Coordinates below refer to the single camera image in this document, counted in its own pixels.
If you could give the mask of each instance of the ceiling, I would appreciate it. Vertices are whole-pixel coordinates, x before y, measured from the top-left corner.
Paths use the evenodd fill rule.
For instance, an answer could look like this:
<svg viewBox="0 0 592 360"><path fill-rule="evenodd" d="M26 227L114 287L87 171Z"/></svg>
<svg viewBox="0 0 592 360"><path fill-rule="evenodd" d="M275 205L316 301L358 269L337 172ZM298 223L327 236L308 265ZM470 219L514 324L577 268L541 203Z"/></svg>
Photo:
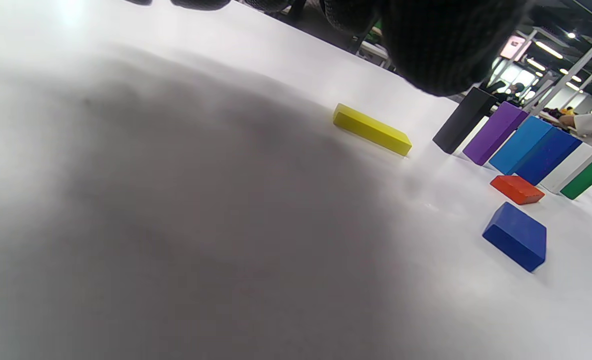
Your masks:
<svg viewBox="0 0 592 360"><path fill-rule="evenodd" d="M548 37L539 33L536 41L557 51L563 59L535 45L529 47L527 55L548 68L570 69L592 47L592 0L536 0L518 30L529 34L534 27L550 34ZM574 32L576 37L569 38L567 34L570 32ZM579 76L584 80L591 73L592 60ZM592 84L586 91L592 93Z"/></svg>

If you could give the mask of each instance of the ceiling light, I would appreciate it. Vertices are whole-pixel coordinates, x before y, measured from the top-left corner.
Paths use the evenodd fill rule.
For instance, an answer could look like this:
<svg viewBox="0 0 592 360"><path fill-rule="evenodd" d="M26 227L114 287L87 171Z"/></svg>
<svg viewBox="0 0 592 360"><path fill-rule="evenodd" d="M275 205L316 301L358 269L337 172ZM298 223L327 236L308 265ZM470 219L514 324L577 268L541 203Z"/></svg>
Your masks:
<svg viewBox="0 0 592 360"><path fill-rule="evenodd" d="M578 88L578 86L572 84L571 82L566 82L566 86L570 87L571 89L574 89L575 91L579 91L580 90Z"/></svg>
<svg viewBox="0 0 592 360"><path fill-rule="evenodd" d="M554 50L553 48L550 48L549 46L545 45L544 43L540 42L540 41L536 41L536 45L547 51L548 53L554 55L555 57L557 57L558 59L563 59L563 55L559 54L556 50Z"/></svg>
<svg viewBox="0 0 592 360"><path fill-rule="evenodd" d="M545 66L542 66L542 64L539 64L539 63L537 63L536 61L534 61L532 59L527 59L527 62L529 64L531 64L531 66L533 66L534 68L536 68L538 70L545 71Z"/></svg>

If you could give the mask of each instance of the black glove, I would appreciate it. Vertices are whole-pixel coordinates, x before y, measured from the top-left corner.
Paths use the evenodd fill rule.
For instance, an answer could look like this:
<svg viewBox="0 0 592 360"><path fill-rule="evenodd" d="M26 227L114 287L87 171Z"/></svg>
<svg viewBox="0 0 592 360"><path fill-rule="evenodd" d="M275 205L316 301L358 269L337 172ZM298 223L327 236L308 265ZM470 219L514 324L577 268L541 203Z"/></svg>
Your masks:
<svg viewBox="0 0 592 360"><path fill-rule="evenodd" d="M148 4L151 0L130 0ZM216 10L230 0L172 0L197 10ZM396 70L418 89L436 96L465 91L483 80L501 47L533 0L321 0L337 29L363 34L382 19L385 47ZM288 0L246 0L279 12Z"/></svg>

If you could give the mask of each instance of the wooden block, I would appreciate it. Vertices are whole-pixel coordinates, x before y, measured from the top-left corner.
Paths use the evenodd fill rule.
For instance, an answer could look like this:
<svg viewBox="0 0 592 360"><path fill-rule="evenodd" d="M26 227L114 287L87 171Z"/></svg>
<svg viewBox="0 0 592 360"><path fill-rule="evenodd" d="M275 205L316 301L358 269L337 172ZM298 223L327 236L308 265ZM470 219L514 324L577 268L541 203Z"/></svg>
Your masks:
<svg viewBox="0 0 592 360"><path fill-rule="evenodd" d="M518 205L538 203L545 196L520 176L498 175L490 184Z"/></svg>
<svg viewBox="0 0 592 360"><path fill-rule="evenodd" d="M482 166L527 118L527 112L503 102L478 134L462 151L475 164Z"/></svg>
<svg viewBox="0 0 592 360"><path fill-rule="evenodd" d="M563 162L543 178L540 184L548 191L559 194L564 187L574 180L592 163L592 146L581 143Z"/></svg>
<svg viewBox="0 0 592 360"><path fill-rule="evenodd" d="M494 96L479 88L472 88L436 132L433 142L445 153L453 153L496 102Z"/></svg>
<svg viewBox="0 0 592 360"><path fill-rule="evenodd" d="M518 176L532 185L542 182L582 143L579 139L556 127L550 130L541 141L543 144L539 146L539 149L516 170Z"/></svg>
<svg viewBox="0 0 592 360"><path fill-rule="evenodd" d="M591 164L587 165L587 167L584 168L584 170L581 171L578 176L571 180L567 186L563 187L560 193L573 200L578 198L580 194L584 193L591 186L592 162Z"/></svg>
<svg viewBox="0 0 592 360"><path fill-rule="evenodd" d="M545 262L547 228L511 203L496 210L483 237L529 272Z"/></svg>
<svg viewBox="0 0 592 360"><path fill-rule="evenodd" d="M412 148L404 132L343 104L338 104L334 111L334 125L404 157Z"/></svg>
<svg viewBox="0 0 592 360"><path fill-rule="evenodd" d="M554 126L549 123L534 116L528 117L489 160L489 163L505 175L516 173L538 152L540 146L544 144L543 139L549 137L553 130L555 130Z"/></svg>

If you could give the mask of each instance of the light blue block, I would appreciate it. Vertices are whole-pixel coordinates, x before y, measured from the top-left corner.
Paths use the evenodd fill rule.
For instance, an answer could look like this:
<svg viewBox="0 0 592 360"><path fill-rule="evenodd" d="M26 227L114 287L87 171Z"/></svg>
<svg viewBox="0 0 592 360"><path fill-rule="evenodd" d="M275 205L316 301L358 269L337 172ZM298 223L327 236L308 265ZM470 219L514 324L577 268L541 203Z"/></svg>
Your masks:
<svg viewBox="0 0 592 360"><path fill-rule="evenodd" d="M489 163L504 175L512 175L520 169L552 136L554 126L530 116L513 133L507 142L489 160Z"/></svg>

